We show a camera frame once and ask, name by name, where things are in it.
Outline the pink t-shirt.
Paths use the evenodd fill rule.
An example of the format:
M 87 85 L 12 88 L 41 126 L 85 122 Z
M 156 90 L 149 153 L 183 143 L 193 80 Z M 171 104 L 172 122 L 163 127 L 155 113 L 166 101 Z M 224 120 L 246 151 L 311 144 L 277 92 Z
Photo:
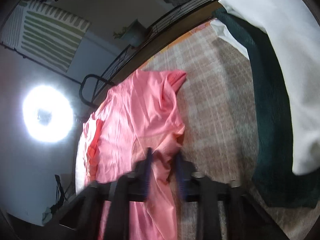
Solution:
M 182 70 L 137 70 L 108 90 L 83 125 L 76 156 L 76 191 L 92 181 L 108 183 L 134 169 L 152 149 L 148 197 L 130 204 L 131 239 L 176 239 L 177 217 L 168 178 L 185 125 L 176 94 Z

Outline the black metal clothes rack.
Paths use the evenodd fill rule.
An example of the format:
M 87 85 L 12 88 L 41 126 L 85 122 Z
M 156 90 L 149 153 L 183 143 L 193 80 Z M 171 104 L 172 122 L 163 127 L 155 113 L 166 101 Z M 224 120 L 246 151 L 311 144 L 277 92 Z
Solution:
M 1 102 L 39 84 L 94 105 L 217 0 L 1 0 Z

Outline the potted plant green pot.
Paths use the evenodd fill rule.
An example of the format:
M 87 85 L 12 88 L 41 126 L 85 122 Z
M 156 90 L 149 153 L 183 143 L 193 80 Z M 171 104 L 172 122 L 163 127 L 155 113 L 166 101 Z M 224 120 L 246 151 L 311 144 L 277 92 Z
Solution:
M 145 41 L 147 29 L 139 20 L 134 20 L 128 27 L 123 27 L 119 32 L 113 32 L 114 39 L 127 42 L 132 47 L 139 47 Z

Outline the white folded garment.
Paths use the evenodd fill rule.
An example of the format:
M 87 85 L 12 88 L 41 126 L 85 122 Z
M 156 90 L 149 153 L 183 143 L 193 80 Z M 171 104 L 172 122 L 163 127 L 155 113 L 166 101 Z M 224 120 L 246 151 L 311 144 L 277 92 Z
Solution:
M 303 0 L 219 0 L 270 39 L 290 101 L 292 172 L 319 171 L 319 24 Z

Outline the green striped wall hanging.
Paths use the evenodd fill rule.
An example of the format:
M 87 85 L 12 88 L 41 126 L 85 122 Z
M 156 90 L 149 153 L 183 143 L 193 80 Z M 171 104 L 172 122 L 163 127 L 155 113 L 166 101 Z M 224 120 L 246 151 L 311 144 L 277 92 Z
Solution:
M 91 22 L 60 8 L 23 0 L 1 32 L 1 43 L 33 61 L 67 72 Z

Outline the plaid beige bed blanket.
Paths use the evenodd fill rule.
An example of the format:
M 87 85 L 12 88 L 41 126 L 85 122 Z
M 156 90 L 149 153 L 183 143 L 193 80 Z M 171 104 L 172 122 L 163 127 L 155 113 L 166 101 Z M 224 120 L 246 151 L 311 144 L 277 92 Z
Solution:
M 223 183 L 241 180 L 258 203 L 263 204 L 251 182 L 258 156 L 258 129 L 248 59 L 205 23 L 157 53 L 138 70 L 186 73 L 176 94 L 185 125 L 180 150 L 210 178 Z M 168 182 L 176 207 L 176 239 L 194 239 L 196 207 L 178 200 L 172 172 L 171 168 Z

